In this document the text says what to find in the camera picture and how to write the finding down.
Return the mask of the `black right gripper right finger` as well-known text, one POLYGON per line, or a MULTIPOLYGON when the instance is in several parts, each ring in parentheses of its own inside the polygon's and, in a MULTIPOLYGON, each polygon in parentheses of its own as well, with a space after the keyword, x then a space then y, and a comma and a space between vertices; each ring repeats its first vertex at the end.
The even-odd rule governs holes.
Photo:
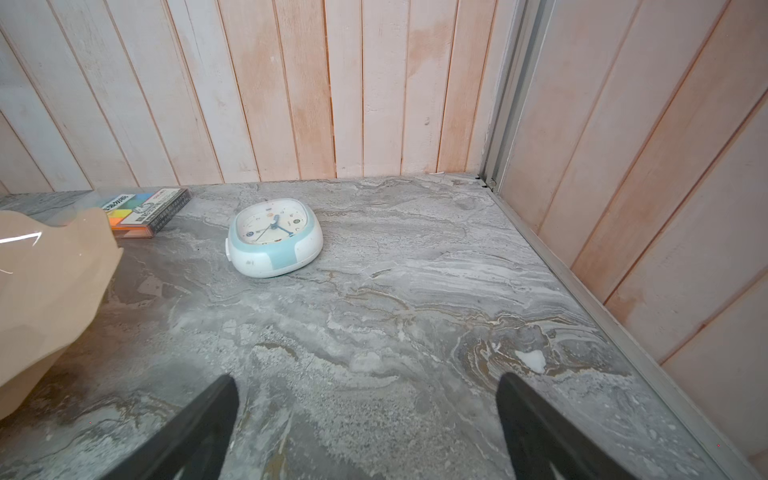
POLYGON ((517 479, 632 479, 634 476, 513 372, 496 405, 517 479))

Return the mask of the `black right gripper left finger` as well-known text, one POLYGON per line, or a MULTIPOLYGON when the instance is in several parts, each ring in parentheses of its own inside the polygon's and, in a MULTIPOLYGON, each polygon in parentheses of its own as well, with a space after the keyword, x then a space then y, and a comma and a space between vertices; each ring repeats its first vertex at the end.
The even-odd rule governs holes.
POLYGON ((235 379, 219 376, 104 479, 217 479, 239 408, 235 379))

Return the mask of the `peach scalloped fruit bowl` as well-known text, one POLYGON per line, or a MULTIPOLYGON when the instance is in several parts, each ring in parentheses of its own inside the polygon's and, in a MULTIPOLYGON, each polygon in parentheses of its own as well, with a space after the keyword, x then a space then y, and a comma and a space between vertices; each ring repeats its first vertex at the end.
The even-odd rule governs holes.
POLYGON ((2 417, 92 323, 122 254, 99 208, 59 227, 2 212, 2 417))

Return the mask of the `white and blue clock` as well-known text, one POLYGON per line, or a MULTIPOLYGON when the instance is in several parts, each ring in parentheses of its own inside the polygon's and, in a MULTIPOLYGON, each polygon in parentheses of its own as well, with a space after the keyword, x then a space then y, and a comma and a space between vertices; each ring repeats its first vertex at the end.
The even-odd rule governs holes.
POLYGON ((278 198, 251 205, 232 219, 225 254, 241 274, 281 276, 314 261, 324 238, 317 216, 305 203, 278 198))

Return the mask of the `highlighter marker pack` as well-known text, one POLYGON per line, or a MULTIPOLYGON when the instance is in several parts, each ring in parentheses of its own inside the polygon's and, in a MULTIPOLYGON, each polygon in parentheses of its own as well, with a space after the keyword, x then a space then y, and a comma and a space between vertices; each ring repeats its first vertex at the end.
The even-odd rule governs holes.
POLYGON ((150 193, 122 193, 101 206, 118 239, 153 238, 191 200, 186 188, 160 188, 150 193))

